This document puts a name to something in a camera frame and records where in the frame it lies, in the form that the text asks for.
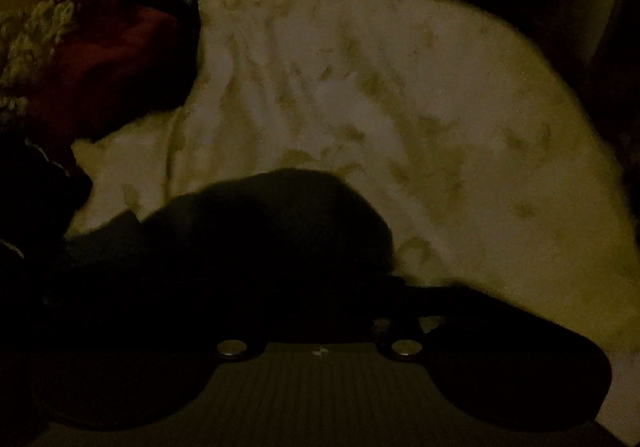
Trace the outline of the red blanket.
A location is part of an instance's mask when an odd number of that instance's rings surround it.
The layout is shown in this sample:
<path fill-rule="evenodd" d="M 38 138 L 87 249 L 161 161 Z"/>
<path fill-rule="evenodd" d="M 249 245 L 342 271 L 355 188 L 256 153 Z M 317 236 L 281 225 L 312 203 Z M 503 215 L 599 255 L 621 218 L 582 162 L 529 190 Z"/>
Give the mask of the red blanket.
<path fill-rule="evenodd" d="M 106 18 L 58 46 L 50 118 L 61 132 L 96 139 L 151 112 L 171 110 L 193 84 L 200 37 L 196 10 L 143 7 L 134 21 Z"/>

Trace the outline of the patterned white black cloth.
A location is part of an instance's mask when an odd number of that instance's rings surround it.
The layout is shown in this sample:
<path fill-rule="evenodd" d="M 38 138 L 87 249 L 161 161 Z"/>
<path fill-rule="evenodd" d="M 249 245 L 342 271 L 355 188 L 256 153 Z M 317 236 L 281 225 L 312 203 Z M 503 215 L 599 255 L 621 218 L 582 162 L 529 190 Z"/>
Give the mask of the patterned white black cloth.
<path fill-rule="evenodd" d="M 62 40 L 92 0 L 42 0 L 1 13 L 1 120 L 25 113 Z"/>

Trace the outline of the white floral bed sheet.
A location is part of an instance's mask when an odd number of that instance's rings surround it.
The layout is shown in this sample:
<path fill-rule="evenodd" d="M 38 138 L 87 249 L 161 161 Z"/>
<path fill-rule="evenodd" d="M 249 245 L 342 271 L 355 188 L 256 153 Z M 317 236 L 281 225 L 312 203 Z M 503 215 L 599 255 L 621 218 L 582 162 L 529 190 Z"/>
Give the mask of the white floral bed sheet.
<path fill-rule="evenodd" d="M 620 170 L 566 84 L 452 0 L 202 0 L 203 66 L 171 116 L 78 144 L 73 233 L 277 168 L 341 177 L 394 236 L 399 274 L 460 280 L 602 346 L 600 417 L 639 435 L 639 250 Z"/>

